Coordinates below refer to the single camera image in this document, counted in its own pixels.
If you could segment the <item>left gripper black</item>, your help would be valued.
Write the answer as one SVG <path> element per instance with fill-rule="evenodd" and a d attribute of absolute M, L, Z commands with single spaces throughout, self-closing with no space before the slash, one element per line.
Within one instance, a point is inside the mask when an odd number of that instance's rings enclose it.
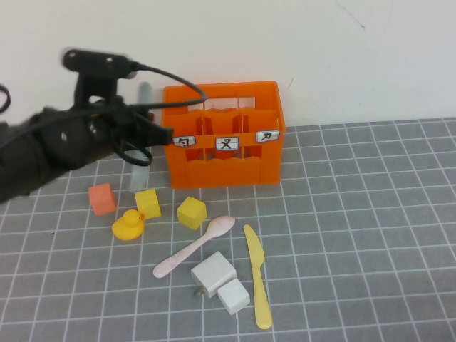
<path fill-rule="evenodd" d="M 169 145 L 174 134 L 154 123 L 154 113 L 122 98 L 68 110 L 46 107 L 35 115 L 35 124 L 37 170 L 77 170 L 112 153 L 135 164 L 128 151 Z"/>

